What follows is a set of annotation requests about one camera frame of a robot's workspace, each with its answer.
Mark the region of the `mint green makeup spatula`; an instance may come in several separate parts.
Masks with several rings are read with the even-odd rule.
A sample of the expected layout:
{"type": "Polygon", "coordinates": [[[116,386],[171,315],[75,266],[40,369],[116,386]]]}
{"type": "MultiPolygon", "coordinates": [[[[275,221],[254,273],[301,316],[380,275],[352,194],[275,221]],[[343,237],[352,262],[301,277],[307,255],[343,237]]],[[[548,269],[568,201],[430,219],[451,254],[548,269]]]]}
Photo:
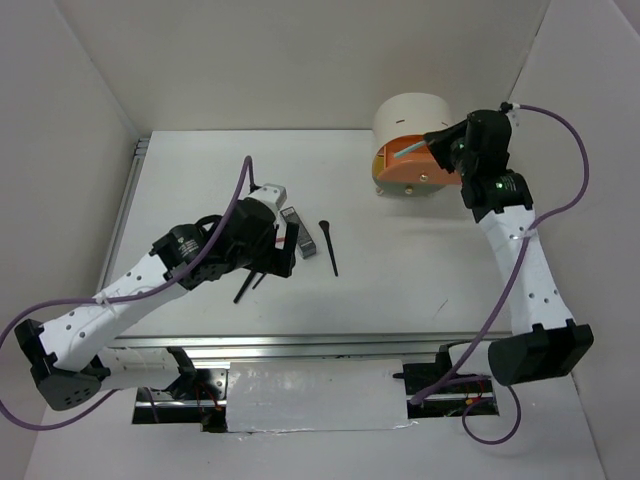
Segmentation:
{"type": "Polygon", "coordinates": [[[397,152],[394,153],[394,157],[395,158],[402,158],[406,155],[409,155],[411,153],[414,153],[418,150],[425,150],[426,152],[429,152],[429,149],[427,147],[427,144],[424,140],[421,140],[417,143],[414,143],[412,145],[409,145],[407,147],[405,147],[404,149],[401,149],[397,152]]]}

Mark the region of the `round cream drawer organizer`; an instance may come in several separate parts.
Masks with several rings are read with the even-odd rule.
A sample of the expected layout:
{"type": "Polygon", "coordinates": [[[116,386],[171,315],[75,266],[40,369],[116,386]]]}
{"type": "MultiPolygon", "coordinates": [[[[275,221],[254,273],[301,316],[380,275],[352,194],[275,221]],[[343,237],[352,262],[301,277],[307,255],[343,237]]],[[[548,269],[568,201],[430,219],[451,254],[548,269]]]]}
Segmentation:
{"type": "Polygon", "coordinates": [[[373,136],[376,153],[371,175],[379,196],[428,196],[461,184],[436,162],[423,135],[453,125],[448,103],[428,93],[403,93],[376,111],[373,136]]]}

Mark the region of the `grey makeup box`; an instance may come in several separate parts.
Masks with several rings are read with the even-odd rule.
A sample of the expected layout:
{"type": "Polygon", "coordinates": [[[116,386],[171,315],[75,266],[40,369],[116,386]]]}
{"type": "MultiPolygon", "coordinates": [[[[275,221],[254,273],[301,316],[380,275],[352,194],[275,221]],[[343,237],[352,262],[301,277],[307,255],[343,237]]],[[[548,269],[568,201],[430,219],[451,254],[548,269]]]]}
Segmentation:
{"type": "Polygon", "coordinates": [[[317,253],[316,243],[296,209],[293,206],[287,207],[280,211],[280,215],[286,223],[295,223],[299,227],[296,245],[300,256],[303,259],[314,256],[317,253]]]}

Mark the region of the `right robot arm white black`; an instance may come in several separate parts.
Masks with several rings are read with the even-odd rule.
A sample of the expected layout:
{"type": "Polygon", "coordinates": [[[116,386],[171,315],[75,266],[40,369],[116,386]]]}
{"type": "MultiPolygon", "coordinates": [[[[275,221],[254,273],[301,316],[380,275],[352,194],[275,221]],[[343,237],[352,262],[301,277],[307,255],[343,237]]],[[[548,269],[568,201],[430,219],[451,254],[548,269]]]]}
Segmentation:
{"type": "Polygon", "coordinates": [[[512,386],[568,375],[594,343],[589,325],[576,323],[563,301],[537,232],[545,220],[582,199],[584,189],[566,205],[536,213],[523,175],[508,161],[516,105],[477,110],[423,140],[438,166],[461,178],[461,196],[485,234],[501,273],[504,290],[479,332],[484,337],[502,307],[511,314],[511,336],[488,346],[491,376],[512,386]]]}

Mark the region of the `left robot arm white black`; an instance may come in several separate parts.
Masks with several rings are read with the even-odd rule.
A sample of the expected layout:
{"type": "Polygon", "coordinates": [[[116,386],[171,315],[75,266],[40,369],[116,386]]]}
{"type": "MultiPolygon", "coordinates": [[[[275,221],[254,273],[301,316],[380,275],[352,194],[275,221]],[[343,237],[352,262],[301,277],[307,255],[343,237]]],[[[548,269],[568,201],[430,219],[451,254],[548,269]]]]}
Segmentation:
{"type": "Polygon", "coordinates": [[[134,267],[96,294],[91,305],[14,329],[31,375],[56,411],[107,389],[151,387],[182,399],[200,375],[181,347],[126,352],[109,343],[144,317],[205,282],[238,269],[287,278],[295,265],[298,226],[289,223],[277,247],[283,188],[267,184],[238,201],[228,217],[209,215],[173,227],[134,267]]]}

